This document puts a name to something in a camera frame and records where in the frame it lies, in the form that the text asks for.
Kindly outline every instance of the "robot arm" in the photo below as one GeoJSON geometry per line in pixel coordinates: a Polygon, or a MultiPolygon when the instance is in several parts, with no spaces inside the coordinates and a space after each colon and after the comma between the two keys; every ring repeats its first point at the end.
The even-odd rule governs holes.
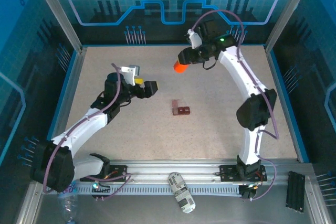
{"type": "Polygon", "coordinates": [[[243,97],[243,105],[236,113],[237,119],[245,131],[244,145],[237,157],[238,165],[244,169],[244,175],[241,176],[243,177],[254,173],[260,166],[260,160],[257,155],[260,150],[262,130],[265,129],[268,118],[270,118],[267,105],[260,94],[260,90],[264,92],[269,99],[272,109],[274,108],[277,94],[274,89],[268,90],[259,81],[245,61],[241,52],[240,57],[237,57],[237,42],[233,36],[209,35],[204,28],[206,28],[206,26],[203,26],[203,30],[200,29],[203,42],[198,33],[191,30],[188,31],[187,35],[192,47],[185,48],[180,52],[176,64],[204,64],[204,62],[208,61],[211,57],[214,57],[216,61],[219,61],[225,66],[237,84],[241,96],[243,97]],[[256,80],[257,86],[260,89],[257,89],[256,85],[252,82],[251,76],[248,75],[243,65],[252,78],[256,80]]]}
{"type": "MultiPolygon", "coordinates": [[[[117,73],[111,73],[105,81],[103,96],[97,97],[88,112],[82,117],[82,119],[87,118],[87,120],[77,126],[67,136],[67,140],[61,144],[47,179],[47,186],[51,189],[60,192],[65,190],[73,180],[89,175],[101,175],[102,177],[107,175],[110,164],[108,158],[99,154],[90,154],[87,158],[76,159],[74,158],[75,154],[95,132],[114,119],[120,112],[121,104],[130,103],[134,97],[140,99],[149,98],[158,90],[156,81],[145,81],[144,87],[141,87],[142,80],[135,78],[139,75],[138,66],[121,67],[120,72],[123,74],[121,74],[120,92],[115,103],[102,113],[90,117],[90,115],[104,109],[116,96],[117,73]]],[[[70,129],[54,137],[51,141],[41,141],[36,145],[30,170],[31,179],[43,183],[51,154],[70,129]]]]}

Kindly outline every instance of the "plastic bottle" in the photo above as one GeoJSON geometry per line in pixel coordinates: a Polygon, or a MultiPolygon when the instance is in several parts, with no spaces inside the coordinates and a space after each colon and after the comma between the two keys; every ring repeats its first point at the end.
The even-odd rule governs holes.
{"type": "Polygon", "coordinates": [[[67,189],[58,194],[58,205],[65,223],[75,224],[78,206],[77,187],[75,181],[73,181],[67,189]]]}

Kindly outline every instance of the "speckled tabletop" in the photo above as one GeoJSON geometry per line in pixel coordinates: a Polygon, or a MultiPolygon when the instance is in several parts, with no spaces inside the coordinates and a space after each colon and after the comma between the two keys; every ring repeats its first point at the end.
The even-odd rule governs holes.
{"type": "MultiPolygon", "coordinates": [[[[236,119],[242,104],[237,86],[220,63],[209,71],[190,66],[177,74],[173,65],[185,46],[89,47],[80,73],[67,127],[78,121],[103,91],[106,76],[117,66],[139,65],[140,77],[159,83],[149,99],[132,99],[117,117],[79,150],[77,157],[99,153],[110,159],[236,158],[244,131],[236,119]],[[190,115],[173,116],[172,100],[190,107],[190,115]]],[[[263,46],[243,46],[243,55],[268,88],[275,84],[263,46]]],[[[296,158],[281,104],[275,115],[280,139],[264,134],[260,153],[296,158]]],[[[271,123],[267,128],[273,131],[271,123]]]]}

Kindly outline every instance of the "blue edge trim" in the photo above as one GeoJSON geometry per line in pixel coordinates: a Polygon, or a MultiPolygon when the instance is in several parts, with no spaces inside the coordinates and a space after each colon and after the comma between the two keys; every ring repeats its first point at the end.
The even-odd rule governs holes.
{"type": "Polygon", "coordinates": [[[298,126],[298,123],[297,123],[297,121],[295,119],[292,105],[290,104],[289,96],[288,96],[288,93],[287,93],[287,90],[286,90],[283,78],[281,76],[281,72],[280,72],[280,68],[279,68],[279,65],[278,65],[278,61],[277,61],[277,59],[275,57],[275,54],[274,54],[273,50],[271,50],[270,54],[271,54],[272,61],[273,61],[273,64],[274,64],[275,72],[276,72],[277,77],[279,79],[280,88],[282,90],[283,97],[285,99],[285,103],[286,103],[286,106],[287,106],[287,109],[288,109],[288,112],[289,112],[289,117],[290,117],[290,120],[291,120],[292,125],[293,125],[294,134],[295,134],[296,139],[298,141],[298,146],[299,146],[299,151],[300,151],[301,156],[302,156],[302,161],[304,163],[309,163],[309,159],[308,159],[308,155],[307,155],[307,152],[306,152],[306,148],[304,147],[302,136],[301,136],[301,133],[299,131],[299,126],[298,126]]]}
{"type": "MultiPolygon", "coordinates": [[[[95,46],[95,47],[104,47],[105,46],[105,47],[109,47],[109,46],[129,46],[129,45],[84,45],[84,46],[85,47],[88,47],[88,46],[95,46]]],[[[172,45],[161,44],[161,45],[153,45],[153,46],[172,46],[172,45]]],[[[280,88],[282,90],[283,97],[285,99],[285,103],[286,103],[286,106],[287,106],[288,111],[289,111],[290,120],[291,120],[291,122],[293,124],[293,129],[294,129],[294,133],[296,135],[297,141],[298,141],[299,151],[301,153],[302,160],[303,160],[304,163],[309,163],[309,159],[308,159],[308,155],[307,155],[307,152],[306,152],[306,148],[304,147],[304,143],[303,143],[300,131],[299,131],[299,126],[298,126],[298,123],[297,123],[297,121],[295,119],[293,108],[292,108],[292,106],[290,104],[289,96],[288,96],[288,93],[286,91],[285,83],[283,82],[283,78],[281,76],[281,72],[280,72],[280,68],[279,68],[279,65],[278,65],[278,61],[277,61],[277,59],[275,57],[275,54],[274,54],[273,50],[270,52],[270,54],[271,54],[271,57],[272,57],[272,61],[274,63],[274,68],[275,68],[275,71],[276,71],[276,75],[277,75],[277,77],[279,79],[280,88]]],[[[53,134],[54,129],[55,129],[55,124],[56,124],[57,117],[58,117],[58,114],[59,114],[59,111],[60,111],[60,107],[61,107],[63,99],[64,99],[65,90],[67,88],[67,85],[68,85],[68,82],[69,82],[69,79],[70,79],[70,74],[71,74],[72,68],[74,66],[76,55],[77,54],[74,51],[74,53],[73,53],[73,55],[71,57],[71,62],[70,62],[69,68],[68,68],[68,72],[66,74],[66,77],[65,77],[65,80],[64,80],[64,83],[63,83],[61,94],[60,94],[60,97],[58,99],[58,103],[57,103],[57,107],[56,107],[56,110],[55,110],[54,118],[53,118],[53,121],[52,121],[50,129],[49,129],[49,133],[48,133],[48,136],[47,136],[48,140],[51,140],[52,134],[53,134]]]]}

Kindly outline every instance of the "bottle label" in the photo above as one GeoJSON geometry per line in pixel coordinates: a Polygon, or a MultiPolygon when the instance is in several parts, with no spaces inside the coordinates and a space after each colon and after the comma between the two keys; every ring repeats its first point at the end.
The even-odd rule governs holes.
{"type": "Polygon", "coordinates": [[[67,189],[59,193],[59,196],[64,196],[64,195],[72,195],[77,193],[77,186],[76,186],[76,181],[73,181],[67,189]]]}

